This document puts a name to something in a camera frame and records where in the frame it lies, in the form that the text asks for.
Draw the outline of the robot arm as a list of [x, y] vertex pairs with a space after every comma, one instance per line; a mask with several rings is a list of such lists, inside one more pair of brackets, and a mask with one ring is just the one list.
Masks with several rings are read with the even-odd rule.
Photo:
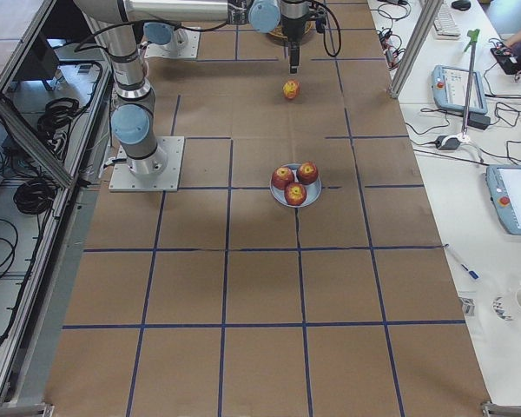
[[300, 41], [310, 10], [306, 1], [76, 1], [86, 17], [103, 25], [104, 47], [113, 66], [115, 92], [121, 102], [111, 116], [111, 127], [127, 157], [133, 175], [161, 173], [168, 152], [153, 132], [155, 94], [139, 56], [133, 23], [185, 22], [249, 23], [268, 33], [282, 28], [290, 48], [290, 72], [297, 72]]
[[176, 30], [166, 23], [145, 23], [144, 35], [150, 43], [165, 50], [180, 50], [188, 45], [188, 34], [185, 30]]

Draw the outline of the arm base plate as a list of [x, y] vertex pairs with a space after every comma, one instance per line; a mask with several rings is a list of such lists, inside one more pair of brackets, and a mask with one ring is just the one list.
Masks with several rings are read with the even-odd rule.
[[145, 26], [148, 41], [146, 58], [195, 60], [198, 56], [200, 34], [191, 30], [174, 30], [170, 26], [150, 24]]
[[155, 153], [142, 160], [132, 159], [119, 148], [109, 182], [111, 192], [176, 192], [184, 155], [183, 136], [158, 136]]

